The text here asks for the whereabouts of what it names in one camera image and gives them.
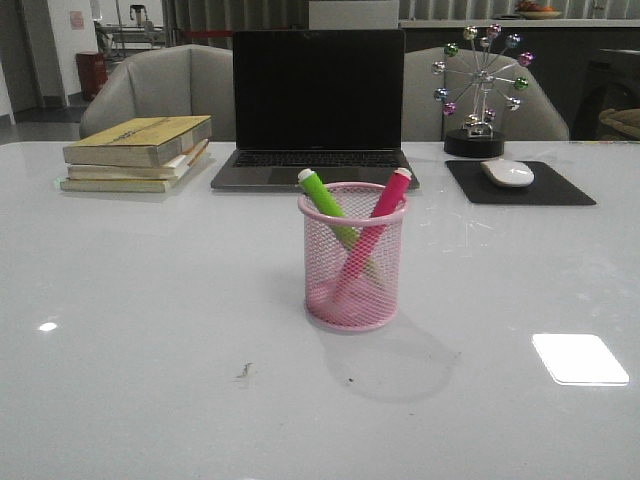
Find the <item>red trash bin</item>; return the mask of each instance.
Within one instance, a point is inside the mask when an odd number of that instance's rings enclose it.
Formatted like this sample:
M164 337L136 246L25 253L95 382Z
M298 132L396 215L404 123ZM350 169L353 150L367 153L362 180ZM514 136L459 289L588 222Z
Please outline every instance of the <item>red trash bin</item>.
M87 101L93 100L107 81L104 55L99 52L80 52L76 54L76 63L82 98Z

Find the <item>glossy table surface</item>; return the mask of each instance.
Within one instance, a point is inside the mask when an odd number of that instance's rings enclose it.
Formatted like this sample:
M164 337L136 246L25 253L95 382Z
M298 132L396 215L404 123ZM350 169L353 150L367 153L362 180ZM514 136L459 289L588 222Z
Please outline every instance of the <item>glossy table surface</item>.
M360 334L305 312L296 194L209 188L233 144L167 194L61 192L63 145L0 147L0 478L640 477L640 145L507 143L589 207L471 204L404 145L399 311ZM556 383L542 333L628 383Z

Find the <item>laptop screen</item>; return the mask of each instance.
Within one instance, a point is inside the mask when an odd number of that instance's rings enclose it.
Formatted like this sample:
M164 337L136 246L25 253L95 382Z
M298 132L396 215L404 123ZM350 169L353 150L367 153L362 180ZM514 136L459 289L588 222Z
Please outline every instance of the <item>laptop screen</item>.
M402 30L239 31L240 149L399 148Z

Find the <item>laptop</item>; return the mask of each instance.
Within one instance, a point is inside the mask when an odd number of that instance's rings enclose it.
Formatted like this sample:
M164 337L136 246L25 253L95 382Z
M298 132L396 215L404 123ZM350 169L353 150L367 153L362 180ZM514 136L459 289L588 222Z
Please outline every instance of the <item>laptop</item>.
M234 33L236 149L211 187L293 191L304 168L325 183L385 184L410 169L404 46L402 30Z

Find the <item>fruit bowl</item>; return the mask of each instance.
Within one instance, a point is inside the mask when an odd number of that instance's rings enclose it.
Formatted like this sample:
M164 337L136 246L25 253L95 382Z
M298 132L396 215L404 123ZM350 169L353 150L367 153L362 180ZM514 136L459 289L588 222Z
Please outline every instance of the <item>fruit bowl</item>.
M518 14L522 15L527 20L549 20L551 18L559 17L562 15L562 12L518 12Z

